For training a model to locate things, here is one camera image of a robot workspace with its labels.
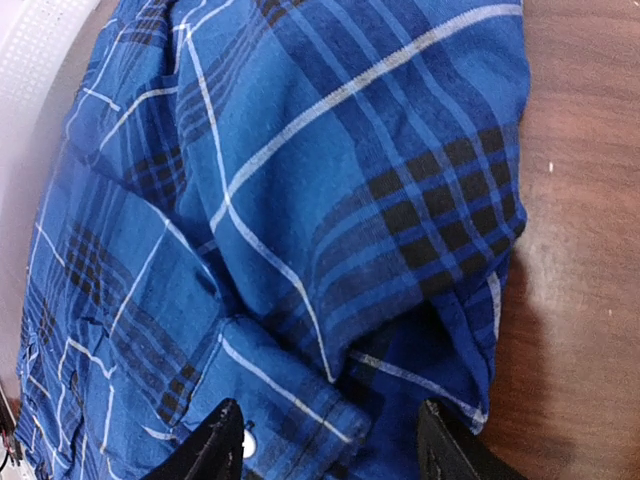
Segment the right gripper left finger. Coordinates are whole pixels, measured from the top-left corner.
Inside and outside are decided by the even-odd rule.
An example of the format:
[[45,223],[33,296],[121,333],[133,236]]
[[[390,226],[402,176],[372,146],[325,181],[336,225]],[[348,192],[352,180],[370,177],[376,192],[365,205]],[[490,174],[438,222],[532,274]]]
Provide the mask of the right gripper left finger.
[[239,480],[244,419],[234,399],[224,399],[189,437],[144,480]]

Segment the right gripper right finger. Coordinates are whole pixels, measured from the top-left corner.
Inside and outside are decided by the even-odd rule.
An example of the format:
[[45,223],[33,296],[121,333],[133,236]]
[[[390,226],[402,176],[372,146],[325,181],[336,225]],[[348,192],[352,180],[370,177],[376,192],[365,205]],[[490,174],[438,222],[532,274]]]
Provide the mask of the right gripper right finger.
[[435,400],[420,407],[417,453],[422,479],[526,479]]

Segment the blue plaid long sleeve shirt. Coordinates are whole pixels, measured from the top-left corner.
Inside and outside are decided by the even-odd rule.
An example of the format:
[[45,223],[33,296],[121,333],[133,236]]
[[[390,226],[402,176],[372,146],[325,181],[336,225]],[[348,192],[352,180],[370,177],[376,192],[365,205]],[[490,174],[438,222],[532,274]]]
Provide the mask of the blue plaid long sleeve shirt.
[[121,1],[37,212],[17,437],[143,479],[224,400],[240,479],[422,479],[478,438],[526,224],[519,1]]

